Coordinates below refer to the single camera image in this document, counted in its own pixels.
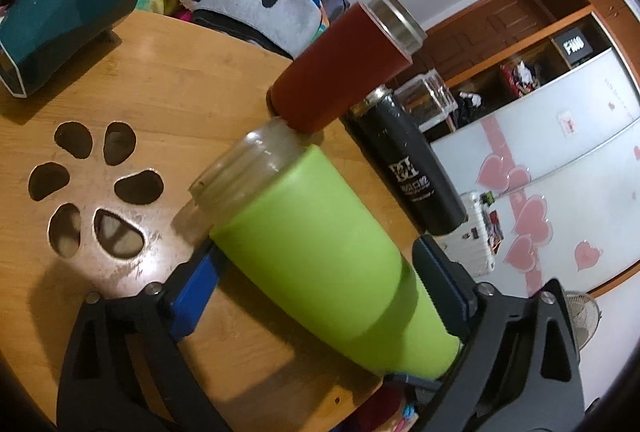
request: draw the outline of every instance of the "teal hair dryer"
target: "teal hair dryer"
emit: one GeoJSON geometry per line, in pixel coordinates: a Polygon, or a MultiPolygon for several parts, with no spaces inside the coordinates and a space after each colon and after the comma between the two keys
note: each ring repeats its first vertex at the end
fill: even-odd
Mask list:
{"type": "Polygon", "coordinates": [[[27,97],[138,0],[16,0],[0,21],[0,80],[27,97]]]}

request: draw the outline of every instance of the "lime green bottle sleeve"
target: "lime green bottle sleeve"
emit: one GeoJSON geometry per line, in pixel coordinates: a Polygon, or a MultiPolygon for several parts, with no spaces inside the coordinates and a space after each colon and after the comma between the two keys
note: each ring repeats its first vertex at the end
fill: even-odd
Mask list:
{"type": "Polygon", "coordinates": [[[433,379],[458,353],[414,268],[316,146],[210,237],[291,317],[371,372],[433,379]]]}

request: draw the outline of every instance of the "metal screw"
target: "metal screw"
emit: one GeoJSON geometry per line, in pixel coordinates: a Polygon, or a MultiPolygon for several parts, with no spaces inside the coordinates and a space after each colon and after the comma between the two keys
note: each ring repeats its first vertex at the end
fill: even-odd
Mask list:
{"type": "Polygon", "coordinates": [[[489,284],[489,282],[481,282],[478,284],[478,292],[482,295],[492,297],[495,294],[495,287],[489,284]]]}
{"type": "Polygon", "coordinates": [[[549,293],[549,291],[542,291],[542,293],[540,293],[540,300],[550,306],[556,303],[556,297],[553,296],[553,293],[549,293]]]}
{"type": "Polygon", "coordinates": [[[151,282],[151,284],[145,286],[145,293],[147,295],[157,295],[160,291],[162,291],[162,284],[159,282],[151,282]]]}
{"type": "Polygon", "coordinates": [[[88,304],[95,304],[100,301],[100,293],[98,291],[91,291],[86,297],[84,297],[84,301],[88,304]]]}

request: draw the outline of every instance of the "green bottle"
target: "green bottle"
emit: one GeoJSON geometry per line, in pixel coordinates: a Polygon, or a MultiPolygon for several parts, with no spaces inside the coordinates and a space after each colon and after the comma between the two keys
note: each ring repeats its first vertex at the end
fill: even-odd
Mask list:
{"type": "Polygon", "coordinates": [[[396,245],[320,148],[280,119],[248,134],[191,186],[210,237],[311,333],[376,374],[437,378],[449,335],[396,245]]]}

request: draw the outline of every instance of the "table hole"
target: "table hole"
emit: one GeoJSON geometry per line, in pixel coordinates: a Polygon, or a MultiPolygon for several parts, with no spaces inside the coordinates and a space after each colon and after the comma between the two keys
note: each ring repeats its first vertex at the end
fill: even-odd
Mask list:
{"type": "Polygon", "coordinates": [[[80,210],[71,203],[60,206],[49,221],[49,243],[61,257],[71,258],[80,247],[80,210]]]}
{"type": "Polygon", "coordinates": [[[144,170],[139,174],[123,177],[113,187],[116,195],[130,205],[150,205],[158,200],[164,191],[164,183],[153,170],[144,170]]]}
{"type": "Polygon", "coordinates": [[[41,201],[53,192],[69,184],[69,172],[58,163],[44,163],[33,169],[29,176],[29,196],[34,201],[41,201]]]}
{"type": "Polygon", "coordinates": [[[133,154],[136,149],[136,134],[126,123],[114,121],[104,134],[104,161],[109,166],[116,166],[133,154]]]}
{"type": "Polygon", "coordinates": [[[65,149],[73,157],[78,159],[86,159],[91,155],[91,149],[94,147],[94,140],[91,138],[89,129],[78,123],[77,121],[69,121],[63,123],[53,134],[53,141],[60,148],[65,149]]]}
{"type": "Polygon", "coordinates": [[[106,209],[96,212],[94,231],[103,250],[115,258],[134,258],[145,245],[142,233],[106,209]]]}

